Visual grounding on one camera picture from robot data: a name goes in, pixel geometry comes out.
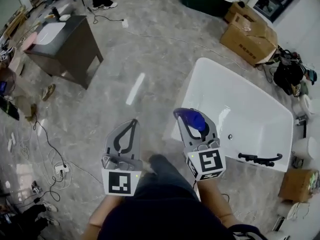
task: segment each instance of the forearm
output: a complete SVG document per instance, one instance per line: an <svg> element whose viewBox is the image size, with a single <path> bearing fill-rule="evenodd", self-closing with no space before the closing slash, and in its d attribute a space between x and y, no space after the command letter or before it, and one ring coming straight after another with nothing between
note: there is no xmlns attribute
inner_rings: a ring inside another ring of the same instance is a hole
<svg viewBox="0 0 320 240"><path fill-rule="evenodd" d="M107 195L91 215L81 239L97 240L106 217L122 200L123 198L121 196Z"/></svg>
<svg viewBox="0 0 320 240"><path fill-rule="evenodd" d="M201 202L221 220L224 226L229 228L240 223L235 218L230 205L220 193L215 179L198 181L197 186Z"/></svg>
<svg viewBox="0 0 320 240"><path fill-rule="evenodd" d="M89 219L89 224L102 227L107 215L117 207L123 198L116 195L107 195L93 212Z"/></svg>

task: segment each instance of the dark green container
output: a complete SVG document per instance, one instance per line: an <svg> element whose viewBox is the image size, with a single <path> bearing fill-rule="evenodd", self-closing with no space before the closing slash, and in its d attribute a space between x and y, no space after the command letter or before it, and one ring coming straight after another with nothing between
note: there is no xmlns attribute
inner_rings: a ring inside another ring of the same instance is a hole
<svg viewBox="0 0 320 240"><path fill-rule="evenodd" d="M226 0L181 0L185 6L209 14L215 17L223 18L232 2Z"/></svg>

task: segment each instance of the blue handle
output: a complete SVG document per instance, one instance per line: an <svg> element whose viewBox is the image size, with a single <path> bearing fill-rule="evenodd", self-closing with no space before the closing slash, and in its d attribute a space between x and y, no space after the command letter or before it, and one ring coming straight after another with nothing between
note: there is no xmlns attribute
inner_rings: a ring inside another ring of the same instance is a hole
<svg viewBox="0 0 320 240"><path fill-rule="evenodd" d="M173 115L176 119L178 119L178 117L181 117L188 126L191 126L198 131L204 131L206 128L206 121L204 117L200 112L191 108L176 108L173 111Z"/></svg>

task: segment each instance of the black faucet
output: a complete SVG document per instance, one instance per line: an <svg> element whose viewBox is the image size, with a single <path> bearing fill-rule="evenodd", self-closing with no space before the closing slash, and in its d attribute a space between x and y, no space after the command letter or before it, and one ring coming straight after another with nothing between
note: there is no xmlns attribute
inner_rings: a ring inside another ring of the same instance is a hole
<svg viewBox="0 0 320 240"><path fill-rule="evenodd" d="M253 161L255 164L274 167L275 163L273 161L278 161L283 157L283 155L279 153L276 154L276 156L277 157L274 157L274 158L259 158L257 155L253 155L253 154L239 153L238 158L244 158L247 162Z"/></svg>

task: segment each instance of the dark shirt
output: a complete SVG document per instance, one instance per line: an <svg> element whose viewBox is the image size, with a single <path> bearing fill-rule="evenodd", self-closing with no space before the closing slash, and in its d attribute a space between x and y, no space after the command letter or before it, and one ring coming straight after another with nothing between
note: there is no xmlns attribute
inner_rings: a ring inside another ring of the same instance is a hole
<svg viewBox="0 0 320 240"><path fill-rule="evenodd" d="M109 213L98 240L129 238L267 240L254 226L226 228L191 193L173 185L148 187Z"/></svg>

